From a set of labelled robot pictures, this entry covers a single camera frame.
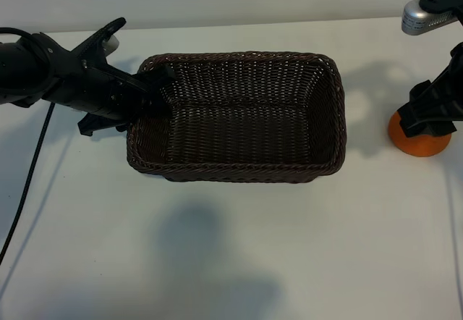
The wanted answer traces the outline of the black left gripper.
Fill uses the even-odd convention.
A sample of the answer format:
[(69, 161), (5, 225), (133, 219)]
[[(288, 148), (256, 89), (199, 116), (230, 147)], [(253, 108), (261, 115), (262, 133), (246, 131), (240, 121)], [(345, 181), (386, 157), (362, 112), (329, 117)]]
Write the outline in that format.
[(143, 104), (149, 117), (171, 117), (171, 108), (160, 90), (148, 92), (147, 85), (174, 82), (173, 69), (169, 65), (151, 67), (136, 77), (103, 58), (81, 59), (70, 51), (59, 51), (54, 54), (54, 103), (86, 113), (78, 122), (80, 133), (86, 136), (107, 128), (124, 128)]

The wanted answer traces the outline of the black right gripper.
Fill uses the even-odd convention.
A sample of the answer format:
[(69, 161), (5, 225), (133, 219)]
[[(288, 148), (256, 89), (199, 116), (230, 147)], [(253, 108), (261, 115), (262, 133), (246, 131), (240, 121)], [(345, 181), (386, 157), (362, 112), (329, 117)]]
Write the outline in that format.
[(406, 138), (450, 135), (456, 132), (453, 121), (462, 121), (462, 43), (457, 44), (450, 55), (449, 64), (433, 82), (433, 92), (438, 98), (431, 121), (421, 122), (413, 107), (418, 97), (429, 88), (429, 80), (416, 84), (409, 92), (409, 101), (397, 110), (399, 126)]

